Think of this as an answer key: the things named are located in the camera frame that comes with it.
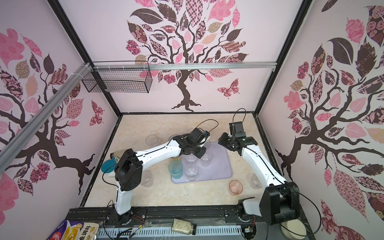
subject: black cable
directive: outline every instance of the black cable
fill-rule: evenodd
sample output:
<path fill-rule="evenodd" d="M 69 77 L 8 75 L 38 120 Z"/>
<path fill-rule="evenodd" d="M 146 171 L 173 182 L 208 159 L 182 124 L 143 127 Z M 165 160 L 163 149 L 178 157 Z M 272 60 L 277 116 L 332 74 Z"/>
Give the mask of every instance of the black cable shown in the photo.
<path fill-rule="evenodd" d="M 257 154 L 255 151 L 253 151 L 253 150 L 250 149 L 250 148 L 247 148 L 247 149 L 249 149 L 249 150 L 251 150 L 252 152 L 254 152 L 254 153 L 255 153 L 255 154 L 256 154 L 256 155 L 263 161 L 263 163 L 266 165 L 266 167 L 268 168 L 268 170 L 272 173 L 272 171 L 269 169 L 268 165 L 264 162 L 263 158 L 260 157 L 259 154 Z M 278 182 L 280 182 L 281 184 L 285 185 L 285 186 L 288 187 L 289 189 L 291 189 L 291 190 L 297 192 L 297 193 L 300 194 L 301 196 L 303 196 L 303 197 L 305 197 L 306 199 L 308 199 L 308 201 L 310 201 L 310 202 L 315 206 L 317 212 L 319 213 L 319 217 L 320 217 L 320 224 L 319 224 L 319 227 L 317 228 L 317 230 L 316 230 L 314 233 L 309 234 L 309 235 L 300 235 L 300 234 L 294 233 L 293 231 L 291 231 L 291 230 L 287 229 L 286 227 L 284 227 L 281 223 L 280 223 L 280 225 L 281 225 L 283 228 L 285 228 L 288 232 L 291 232 L 291 233 L 296 234 L 296 235 L 301 236 L 301 237 L 310 237 L 310 236 L 312 236 L 312 235 L 315 235 L 315 233 L 317 233 L 317 232 L 320 230 L 320 228 L 321 228 L 321 213 L 320 213 L 320 210 L 317 208 L 316 204 L 315 204 L 314 202 L 312 202 L 309 198 L 307 198 L 306 195 L 300 193 L 300 192 L 297 191 L 296 189 L 293 189 L 293 188 L 291 188 L 290 186 L 286 185 L 285 183 L 281 182 L 279 179 L 277 179 L 277 177 L 274 177 L 274 179 L 276 179 L 276 180 L 277 180 Z"/>
<path fill-rule="evenodd" d="M 106 220 L 105 213 L 107 212 L 107 208 L 108 208 L 109 206 L 113 206 L 113 204 L 112 204 L 112 205 L 109 204 L 110 202 L 113 202 L 113 200 L 110 200 L 110 201 L 108 202 L 107 207 L 105 208 L 105 211 L 104 211 L 104 217 L 103 217 L 103 228 L 104 228 L 104 232 L 107 234 L 107 236 L 108 236 L 111 240 L 115 240 L 114 238 L 111 238 L 111 236 L 107 233 L 107 231 L 105 230 L 105 224 L 104 224 L 104 222 L 105 222 L 105 220 Z"/>
<path fill-rule="evenodd" d="M 216 127 L 218 126 L 218 121 L 216 121 L 215 119 L 207 119 L 207 120 L 204 120 L 202 121 L 199 125 L 197 125 L 195 128 L 198 128 L 202 123 L 206 122 L 206 121 L 209 121 L 209 120 L 212 120 L 212 121 L 215 121 L 217 123 Z"/>
<path fill-rule="evenodd" d="M 237 109 L 237 111 L 235 112 L 235 114 L 234 114 L 233 117 L 232 117 L 232 136 L 233 136 L 233 131 L 235 130 L 235 128 L 234 128 L 234 126 L 233 126 L 233 123 L 234 123 L 234 120 L 235 120 L 235 115 L 236 115 L 236 113 L 237 113 L 239 110 L 241 110 L 241 109 L 244 109 L 244 111 L 245 111 L 245 113 L 244 113 L 244 118 L 243 118 L 242 123 L 244 122 L 245 116 L 247 115 L 245 108 L 239 108 L 239 109 Z"/>

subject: clear glass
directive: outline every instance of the clear glass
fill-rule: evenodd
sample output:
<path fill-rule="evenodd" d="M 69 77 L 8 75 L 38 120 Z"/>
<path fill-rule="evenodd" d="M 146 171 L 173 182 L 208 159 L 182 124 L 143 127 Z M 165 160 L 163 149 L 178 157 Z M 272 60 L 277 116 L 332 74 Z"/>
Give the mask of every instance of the clear glass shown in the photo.
<path fill-rule="evenodd" d="M 254 174 L 251 178 L 251 188 L 253 189 L 259 189 L 261 188 L 261 184 L 260 184 L 260 180 L 259 178 L 256 176 L 256 174 Z"/>
<path fill-rule="evenodd" d="M 174 179 L 179 179 L 183 176 L 183 164 L 180 161 L 172 161 L 168 165 L 168 170 Z"/>
<path fill-rule="evenodd" d="M 169 142 L 173 137 L 175 137 L 175 136 L 178 136 L 178 134 L 174 134 L 174 135 L 170 136 L 169 139 L 168 139 L 168 142 Z"/>
<path fill-rule="evenodd" d="M 209 147 L 211 146 L 211 142 L 209 140 L 207 140 L 205 143 L 204 143 L 204 147 L 206 149 L 208 149 Z"/>
<path fill-rule="evenodd" d="M 187 176 L 190 182 L 196 180 L 197 175 L 199 174 L 199 168 L 194 163 L 189 163 L 184 170 L 185 175 Z"/>
<path fill-rule="evenodd" d="M 141 182 L 140 184 L 143 186 L 143 187 L 150 187 L 152 186 L 153 184 L 153 178 L 152 178 L 152 175 L 149 171 L 147 170 L 144 170 L 142 173 L 141 173 Z"/>
<path fill-rule="evenodd" d="M 193 154 L 186 155 L 184 159 L 187 163 L 194 163 L 198 160 L 198 158 Z"/>
<path fill-rule="evenodd" d="M 156 135 L 149 135 L 146 139 L 145 139 L 145 143 L 147 145 L 150 145 L 151 148 L 152 147 L 156 147 L 159 145 L 159 138 L 156 136 Z"/>
<path fill-rule="evenodd" d="M 203 165 L 204 167 L 208 167 L 210 164 L 211 164 L 211 160 L 213 158 L 213 155 L 212 153 L 210 152 L 206 152 L 201 158 L 201 165 Z"/>
<path fill-rule="evenodd" d="M 243 185 L 238 180 L 232 180 L 229 183 L 229 190 L 233 194 L 240 194 L 243 191 Z"/>

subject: purple tray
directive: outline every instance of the purple tray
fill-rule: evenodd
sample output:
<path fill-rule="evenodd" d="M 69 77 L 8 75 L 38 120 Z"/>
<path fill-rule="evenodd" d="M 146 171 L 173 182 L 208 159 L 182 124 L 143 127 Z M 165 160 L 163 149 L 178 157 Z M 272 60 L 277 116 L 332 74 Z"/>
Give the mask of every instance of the purple tray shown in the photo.
<path fill-rule="evenodd" d="M 211 164 L 208 167 L 204 167 L 201 165 L 201 160 L 198 159 L 196 165 L 199 168 L 199 174 L 193 182 L 226 179 L 232 177 L 232 168 L 229 162 L 227 150 L 223 146 L 219 145 L 218 142 L 211 142 L 211 146 L 207 149 L 207 152 L 210 152 L 213 155 L 213 158 L 210 161 Z M 184 158 L 185 155 L 182 156 L 181 161 L 183 163 L 183 170 L 187 165 Z M 176 184 L 190 182 L 185 174 L 183 174 L 183 176 L 179 179 L 171 177 L 171 181 Z"/>

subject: pink butterfly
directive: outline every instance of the pink butterfly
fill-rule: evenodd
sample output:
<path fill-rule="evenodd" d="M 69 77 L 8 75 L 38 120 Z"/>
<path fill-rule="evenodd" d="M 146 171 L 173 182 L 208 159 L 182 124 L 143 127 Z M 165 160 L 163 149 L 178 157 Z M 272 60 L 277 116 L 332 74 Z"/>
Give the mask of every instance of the pink butterfly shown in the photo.
<path fill-rule="evenodd" d="M 95 112 L 95 114 L 91 118 L 89 125 L 92 126 L 92 125 L 95 125 L 96 123 L 97 124 L 103 123 L 103 119 L 100 115 L 102 115 L 103 111 L 105 111 L 105 110 L 103 110 L 101 107 L 98 107 L 97 104 L 93 100 L 92 100 L 92 108 L 93 108 L 93 111 Z"/>
<path fill-rule="evenodd" d="M 221 93 L 224 93 L 224 96 L 226 96 L 229 99 L 229 96 L 235 93 L 239 92 L 239 88 L 237 85 L 239 85 L 239 79 L 236 79 L 232 82 L 231 86 L 229 88 L 218 88 L 217 90 Z"/>

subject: pink wall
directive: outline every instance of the pink wall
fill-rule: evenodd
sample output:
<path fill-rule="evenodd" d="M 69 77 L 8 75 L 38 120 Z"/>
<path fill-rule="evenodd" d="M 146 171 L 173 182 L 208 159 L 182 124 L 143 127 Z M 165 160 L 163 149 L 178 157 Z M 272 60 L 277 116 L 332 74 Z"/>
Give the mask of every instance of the pink wall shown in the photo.
<path fill-rule="evenodd" d="M 318 240 L 383 239 L 383 19 L 382 1 L 316 1 L 260 114 L 285 177 L 322 212 Z"/>
<path fill-rule="evenodd" d="M 3 3 L 0 22 L 3 148 L 83 61 L 44 0 Z M 1 175 L 2 238 L 44 239 L 79 205 L 116 119 L 80 82 Z"/>
<path fill-rule="evenodd" d="M 190 59 L 204 63 L 214 57 L 212 62 L 276 61 L 301 0 L 66 0 L 61 4 L 93 61 L 137 59 L 168 64 L 189 63 Z M 191 5 L 196 6 L 196 14 Z M 143 17 L 142 11 L 151 11 L 160 18 Z M 182 19 L 191 23 L 190 31 L 179 27 L 166 32 L 163 28 L 176 29 Z M 141 39 L 132 33 L 142 36 Z M 169 46 L 167 39 L 156 38 L 159 34 L 169 37 Z M 122 112 L 236 111 L 240 107 L 254 110 L 270 69 L 231 69 L 225 74 L 194 71 L 198 80 L 189 78 L 191 72 L 183 71 L 180 78 L 176 70 L 160 72 L 164 77 L 170 76 L 168 81 L 159 78 L 158 71 L 151 73 L 149 94 L 112 93 Z M 233 91 L 230 86 L 236 79 L 238 91 Z M 218 91 L 222 88 L 231 94 L 229 98 Z"/>

